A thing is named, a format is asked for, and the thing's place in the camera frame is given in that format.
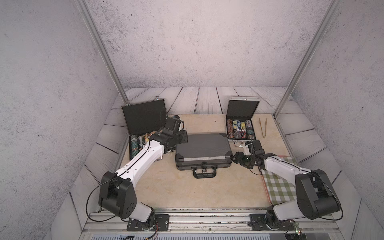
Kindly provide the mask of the small silver poker case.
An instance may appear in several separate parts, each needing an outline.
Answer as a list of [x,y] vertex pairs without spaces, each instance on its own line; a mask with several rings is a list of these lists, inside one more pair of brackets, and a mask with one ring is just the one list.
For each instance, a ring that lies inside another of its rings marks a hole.
[[247,141],[256,140],[252,117],[260,99],[257,97],[230,97],[226,111],[227,137],[234,146],[243,148]]

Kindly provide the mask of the wooden tongs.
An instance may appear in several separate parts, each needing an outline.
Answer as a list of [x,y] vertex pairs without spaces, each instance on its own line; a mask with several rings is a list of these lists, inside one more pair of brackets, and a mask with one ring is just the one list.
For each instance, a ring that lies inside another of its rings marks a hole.
[[265,119],[264,123],[262,123],[262,119],[259,118],[259,125],[260,125],[260,128],[261,128],[262,137],[263,137],[263,139],[265,139],[266,136],[267,136],[268,120]]

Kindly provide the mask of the green checkered cloth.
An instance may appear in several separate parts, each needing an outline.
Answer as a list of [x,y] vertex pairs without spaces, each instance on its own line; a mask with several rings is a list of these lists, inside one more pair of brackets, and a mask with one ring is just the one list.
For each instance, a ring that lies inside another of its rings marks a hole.
[[293,184],[271,172],[261,169],[261,173],[271,205],[278,205],[297,199],[296,188]]

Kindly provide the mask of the black poker case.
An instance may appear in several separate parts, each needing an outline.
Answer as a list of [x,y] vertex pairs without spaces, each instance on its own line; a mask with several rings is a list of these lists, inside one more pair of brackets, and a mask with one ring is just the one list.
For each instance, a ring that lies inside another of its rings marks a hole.
[[164,99],[133,104],[122,107],[123,116],[130,135],[130,160],[135,156],[132,151],[134,136],[142,136],[158,131],[166,124],[167,109]]
[[175,163],[179,171],[191,170],[194,178],[208,179],[217,175],[217,169],[230,167],[232,157],[227,134],[195,134],[176,146]]

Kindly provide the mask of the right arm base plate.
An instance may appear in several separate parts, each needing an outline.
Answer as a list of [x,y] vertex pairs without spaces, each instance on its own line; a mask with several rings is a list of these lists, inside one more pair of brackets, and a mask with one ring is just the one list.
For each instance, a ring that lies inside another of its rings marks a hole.
[[253,231],[294,231],[295,227],[292,221],[286,221],[283,223],[276,224],[272,226],[272,224],[267,224],[267,219],[265,214],[250,214],[250,221],[248,222],[248,226],[252,228]]

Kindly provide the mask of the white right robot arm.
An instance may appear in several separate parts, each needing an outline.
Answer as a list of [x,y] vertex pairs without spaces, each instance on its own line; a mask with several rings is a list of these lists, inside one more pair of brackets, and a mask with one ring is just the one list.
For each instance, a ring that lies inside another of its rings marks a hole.
[[344,216],[341,201],[324,171],[305,169],[276,154],[266,153],[259,140],[247,141],[245,146],[249,154],[235,153],[234,163],[248,169],[257,166],[286,180],[296,189],[295,200],[267,208],[265,223],[269,229],[278,230],[282,223],[295,219],[326,220],[326,215],[337,212]]

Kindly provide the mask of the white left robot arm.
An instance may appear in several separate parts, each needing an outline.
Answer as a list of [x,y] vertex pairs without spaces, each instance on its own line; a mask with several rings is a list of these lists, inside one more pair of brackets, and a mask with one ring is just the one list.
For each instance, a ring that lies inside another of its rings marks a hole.
[[140,178],[158,159],[179,144],[188,142],[179,116],[166,119],[164,127],[149,138],[143,149],[116,172],[106,172],[100,185],[99,206],[122,220],[133,219],[146,228],[155,224],[155,210],[138,202],[135,188]]

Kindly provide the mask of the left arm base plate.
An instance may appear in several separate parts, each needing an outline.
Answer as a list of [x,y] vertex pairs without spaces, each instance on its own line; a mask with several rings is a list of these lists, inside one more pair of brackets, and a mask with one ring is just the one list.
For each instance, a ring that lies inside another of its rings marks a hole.
[[128,232],[167,232],[169,230],[170,215],[154,214],[145,222],[129,219]]

